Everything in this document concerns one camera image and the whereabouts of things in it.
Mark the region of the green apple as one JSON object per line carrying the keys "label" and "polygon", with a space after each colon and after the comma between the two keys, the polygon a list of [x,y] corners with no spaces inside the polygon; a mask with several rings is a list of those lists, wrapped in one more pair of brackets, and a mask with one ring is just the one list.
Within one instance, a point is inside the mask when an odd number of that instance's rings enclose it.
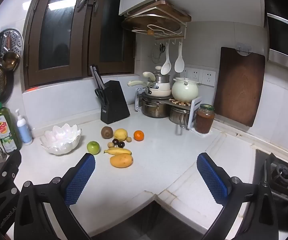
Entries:
{"label": "green apple", "polygon": [[96,155],[100,152],[100,144],[97,141],[90,141],[87,144],[87,151],[90,154]]}

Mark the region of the yellow banana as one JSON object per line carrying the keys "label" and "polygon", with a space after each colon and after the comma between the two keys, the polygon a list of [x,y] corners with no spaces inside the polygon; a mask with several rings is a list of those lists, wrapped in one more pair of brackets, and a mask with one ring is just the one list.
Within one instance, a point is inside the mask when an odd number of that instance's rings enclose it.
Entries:
{"label": "yellow banana", "polygon": [[128,154],[131,155],[132,152],[125,148],[119,148],[119,147],[111,147],[107,150],[104,150],[104,153],[110,154],[110,155],[121,155],[121,154]]}

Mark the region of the yellow mango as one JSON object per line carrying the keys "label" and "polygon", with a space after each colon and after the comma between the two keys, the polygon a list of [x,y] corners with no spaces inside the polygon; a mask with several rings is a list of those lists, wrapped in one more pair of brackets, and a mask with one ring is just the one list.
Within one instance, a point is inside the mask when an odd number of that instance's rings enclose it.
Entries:
{"label": "yellow mango", "polygon": [[126,168],[132,165],[133,157],[130,154],[115,155],[110,158],[110,164],[117,168]]}

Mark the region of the dark plum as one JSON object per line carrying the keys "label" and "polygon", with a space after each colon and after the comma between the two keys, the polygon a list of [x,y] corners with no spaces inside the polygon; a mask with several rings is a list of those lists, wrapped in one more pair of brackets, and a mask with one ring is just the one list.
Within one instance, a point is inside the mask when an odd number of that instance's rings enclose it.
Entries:
{"label": "dark plum", "polygon": [[112,142],[113,142],[114,145],[117,145],[119,143],[119,140],[118,139],[113,139]]}
{"label": "dark plum", "polygon": [[125,143],[123,141],[118,143],[118,147],[119,148],[124,148],[124,146],[125,146]]}

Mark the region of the brown kiwi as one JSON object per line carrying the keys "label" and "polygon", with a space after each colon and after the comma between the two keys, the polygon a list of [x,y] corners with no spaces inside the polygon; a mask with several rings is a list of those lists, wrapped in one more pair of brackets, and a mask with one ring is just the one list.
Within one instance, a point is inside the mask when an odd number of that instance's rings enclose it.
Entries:
{"label": "brown kiwi", "polygon": [[101,136],[104,139],[110,139],[110,138],[112,138],[114,136],[114,131],[113,131],[113,129],[111,127],[104,126],[101,129]]}

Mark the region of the yellow lemon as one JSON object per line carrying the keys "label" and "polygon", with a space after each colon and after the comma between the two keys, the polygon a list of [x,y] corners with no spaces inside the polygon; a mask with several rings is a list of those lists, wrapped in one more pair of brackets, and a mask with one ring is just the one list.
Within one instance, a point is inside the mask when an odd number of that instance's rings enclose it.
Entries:
{"label": "yellow lemon", "polygon": [[119,128],[114,131],[114,138],[117,139],[118,141],[125,141],[127,137],[128,132],[123,128]]}

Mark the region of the orange tangerine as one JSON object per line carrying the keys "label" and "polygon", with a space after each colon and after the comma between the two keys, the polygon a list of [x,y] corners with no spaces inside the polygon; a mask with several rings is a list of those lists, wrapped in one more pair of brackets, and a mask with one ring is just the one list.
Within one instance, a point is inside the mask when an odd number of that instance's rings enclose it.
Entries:
{"label": "orange tangerine", "polygon": [[137,130],[134,132],[133,137],[136,141],[143,141],[145,138],[145,134],[141,130]]}

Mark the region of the black kitchen scissors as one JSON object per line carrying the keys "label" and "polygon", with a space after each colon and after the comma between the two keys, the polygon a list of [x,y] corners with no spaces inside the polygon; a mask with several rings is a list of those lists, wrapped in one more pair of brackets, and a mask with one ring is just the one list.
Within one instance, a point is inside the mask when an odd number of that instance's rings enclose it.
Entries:
{"label": "black kitchen scissors", "polygon": [[104,93],[103,89],[96,88],[95,89],[95,94],[99,98],[99,100],[100,100],[102,105],[106,105],[107,104],[107,100],[106,100],[105,93]]}

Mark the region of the black gas stove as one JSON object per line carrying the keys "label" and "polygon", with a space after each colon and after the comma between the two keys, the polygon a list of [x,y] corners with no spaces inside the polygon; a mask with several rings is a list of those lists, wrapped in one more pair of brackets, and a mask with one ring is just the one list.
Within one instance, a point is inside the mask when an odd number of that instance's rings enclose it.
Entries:
{"label": "black gas stove", "polygon": [[288,224],[288,163],[259,149],[255,154],[253,183],[266,179],[275,201],[278,221]]}

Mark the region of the green dish soap bottle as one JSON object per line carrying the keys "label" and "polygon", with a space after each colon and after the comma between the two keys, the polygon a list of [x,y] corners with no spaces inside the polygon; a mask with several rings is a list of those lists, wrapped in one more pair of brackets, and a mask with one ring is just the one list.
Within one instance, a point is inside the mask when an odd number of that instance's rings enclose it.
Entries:
{"label": "green dish soap bottle", "polygon": [[21,143],[17,136],[11,113],[0,102],[0,142],[7,154],[21,149]]}

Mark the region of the blue pump lotion bottle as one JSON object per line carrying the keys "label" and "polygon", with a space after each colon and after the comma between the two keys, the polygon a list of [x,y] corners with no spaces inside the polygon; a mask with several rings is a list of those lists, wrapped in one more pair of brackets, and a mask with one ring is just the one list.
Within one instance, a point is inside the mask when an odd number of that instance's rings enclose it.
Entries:
{"label": "blue pump lotion bottle", "polygon": [[30,145],[33,142],[33,138],[28,127],[26,119],[20,114],[19,109],[16,109],[17,115],[17,128],[23,144]]}

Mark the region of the white shell-shaped bowl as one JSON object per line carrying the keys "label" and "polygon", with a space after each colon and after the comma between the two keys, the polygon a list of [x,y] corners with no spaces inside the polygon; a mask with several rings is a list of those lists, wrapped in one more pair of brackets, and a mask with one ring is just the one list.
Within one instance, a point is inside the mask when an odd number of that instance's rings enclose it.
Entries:
{"label": "white shell-shaped bowl", "polygon": [[65,155],[72,152],[81,139],[82,130],[77,125],[54,126],[41,136],[41,146],[50,154]]}

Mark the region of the glass jar brown preserve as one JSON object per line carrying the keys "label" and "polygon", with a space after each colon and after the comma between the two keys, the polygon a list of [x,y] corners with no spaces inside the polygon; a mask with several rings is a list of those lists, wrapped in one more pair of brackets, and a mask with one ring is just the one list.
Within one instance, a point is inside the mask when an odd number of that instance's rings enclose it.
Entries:
{"label": "glass jar brown preserve", "polygon": [[215,118],[214,107],[212,105],[202,103],[197,110],[195,130],[200,134],[207,134],[213,124]]}

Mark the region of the small steel pot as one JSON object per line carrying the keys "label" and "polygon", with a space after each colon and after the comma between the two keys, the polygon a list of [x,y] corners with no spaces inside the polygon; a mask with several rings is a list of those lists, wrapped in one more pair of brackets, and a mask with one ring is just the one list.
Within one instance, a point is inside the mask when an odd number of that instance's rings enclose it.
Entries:
{"label": "small steel pot", "polygon": [[178,107],[171,106],[169,120],[181,128],[188,129],[188,119],[190,111]]}

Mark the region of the brass small saucepan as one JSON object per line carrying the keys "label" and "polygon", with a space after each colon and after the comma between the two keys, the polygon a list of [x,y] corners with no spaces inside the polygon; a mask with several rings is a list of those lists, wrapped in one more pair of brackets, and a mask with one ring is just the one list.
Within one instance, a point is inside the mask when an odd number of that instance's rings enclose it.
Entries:
{"label": "brass small saucepan", "polygon": [[7,52],[3,55],[3,67],[7,71],[14,72],[19,64],[20,57],[14,51],[11,51],[11,37],[6,38]]}

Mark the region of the black knife block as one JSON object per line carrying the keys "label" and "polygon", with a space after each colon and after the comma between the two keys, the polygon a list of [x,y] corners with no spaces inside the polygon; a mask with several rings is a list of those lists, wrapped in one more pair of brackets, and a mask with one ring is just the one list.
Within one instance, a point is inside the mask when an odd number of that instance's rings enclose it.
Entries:
{"label": "black knife block", "polygon": [[130,116],[130,112],[117,80],[109,80],[104,84],[105,103],[101,106],[101,121],[105,124],[123,120]]}

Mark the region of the brown wooden cutting board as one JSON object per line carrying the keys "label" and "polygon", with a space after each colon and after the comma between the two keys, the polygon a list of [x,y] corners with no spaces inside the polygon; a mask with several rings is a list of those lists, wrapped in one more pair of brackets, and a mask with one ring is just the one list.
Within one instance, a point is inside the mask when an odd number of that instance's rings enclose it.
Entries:
{"label": "brown wooden cutting board", "polygon": [[265,56],[221,47],[215,113],[253,126],[264,82]]}

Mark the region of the cream ceramic pot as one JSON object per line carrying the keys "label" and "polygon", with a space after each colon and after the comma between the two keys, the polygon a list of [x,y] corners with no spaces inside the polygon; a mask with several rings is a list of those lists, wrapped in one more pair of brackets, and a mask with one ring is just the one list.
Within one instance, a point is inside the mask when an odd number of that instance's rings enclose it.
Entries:
{"label": "cream ceramic pot", "polygon": [[184,77],[173,79],[172,96],[180,102],[191,102],[198,97],[198,82]]}

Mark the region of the perforated steel steamer tray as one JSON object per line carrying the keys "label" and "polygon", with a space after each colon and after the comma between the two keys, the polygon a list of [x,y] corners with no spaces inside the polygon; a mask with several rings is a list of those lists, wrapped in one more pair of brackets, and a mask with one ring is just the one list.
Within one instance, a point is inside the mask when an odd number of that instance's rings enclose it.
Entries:
{"label": "perforated steel steamer tray", "polygon": [[23,47],[23,37],[19,30],[8,28],[0,32],[0,56],[11,51],[22,57]]}

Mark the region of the white rice spoon right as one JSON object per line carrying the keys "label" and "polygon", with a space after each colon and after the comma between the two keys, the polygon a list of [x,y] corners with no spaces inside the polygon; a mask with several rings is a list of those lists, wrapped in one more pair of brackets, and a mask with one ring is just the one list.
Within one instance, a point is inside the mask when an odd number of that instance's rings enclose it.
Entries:
{"label": "white rice spoon right", "polygon": [[184,71],[185,63],[183,59],[183,43],[180,41],[178,46],[178,58],[175,61],[174,70],[176,73]]}

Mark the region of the steel range hood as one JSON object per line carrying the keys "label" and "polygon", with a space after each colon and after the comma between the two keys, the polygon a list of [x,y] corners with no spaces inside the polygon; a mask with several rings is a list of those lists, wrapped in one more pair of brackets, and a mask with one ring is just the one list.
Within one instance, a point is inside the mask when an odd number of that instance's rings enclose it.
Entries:
{"label": "steel range hood", "polygon": [[267,14],[269,61],[288,68],[288,20]]}

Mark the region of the white ladle left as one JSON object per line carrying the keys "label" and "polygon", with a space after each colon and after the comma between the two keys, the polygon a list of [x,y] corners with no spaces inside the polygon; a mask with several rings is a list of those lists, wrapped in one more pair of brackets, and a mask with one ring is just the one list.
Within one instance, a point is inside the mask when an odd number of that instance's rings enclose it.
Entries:
{"label": "white ladle left", "polygon": [[169,43],[168,42],[165,45],[165,56],[166,56],[165,63],[162,65],[162,68],[160,70],[161,75],[167,75],[171,71],[171,62],[169,59]]}

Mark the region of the hanging small scissors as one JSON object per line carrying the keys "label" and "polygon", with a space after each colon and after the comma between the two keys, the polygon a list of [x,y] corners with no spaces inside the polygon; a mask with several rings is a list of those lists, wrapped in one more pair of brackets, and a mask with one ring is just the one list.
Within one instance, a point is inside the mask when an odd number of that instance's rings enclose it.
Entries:
{"label": "hanging small scissors", "polygon": [[161,43],[160,46],[159,46],[160,54],[164,53],[165,49],[166,49],[165,45],[163,43]]}

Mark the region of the under-cabinet board rack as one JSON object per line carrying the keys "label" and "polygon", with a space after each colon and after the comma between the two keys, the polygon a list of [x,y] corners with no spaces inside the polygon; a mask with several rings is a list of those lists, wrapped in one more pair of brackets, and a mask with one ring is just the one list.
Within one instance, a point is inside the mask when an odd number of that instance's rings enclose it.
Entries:
{"label": "under-cabinet board rack", "polygon": [[155,37],[157,40],[185,38],[187,23],[192,18],[171,3],[160,0],[133,10],[123,26],[134,33]]}

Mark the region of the white wall sockets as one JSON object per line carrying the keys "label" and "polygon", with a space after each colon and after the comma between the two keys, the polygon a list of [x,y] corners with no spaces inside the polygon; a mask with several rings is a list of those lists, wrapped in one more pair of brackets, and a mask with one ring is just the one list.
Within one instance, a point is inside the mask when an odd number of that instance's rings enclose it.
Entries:
{"label": "white wall sockets", "polygon": [[201,85],[210,87],[215,87],[216,85],[216,72],[212,70],[184,68],[184,71],[180,73],[180,77],[195,80]]}

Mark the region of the dark brown window frame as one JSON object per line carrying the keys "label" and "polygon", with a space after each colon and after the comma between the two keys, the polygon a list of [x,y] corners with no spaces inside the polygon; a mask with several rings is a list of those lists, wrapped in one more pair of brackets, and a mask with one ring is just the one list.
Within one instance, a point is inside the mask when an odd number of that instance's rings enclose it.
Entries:
{"label": "dark brown window frame", "polygon": [[131,74],[135,34],[124,29],[120,0],[32,0],[24,45],[26,89],[91,75]]}

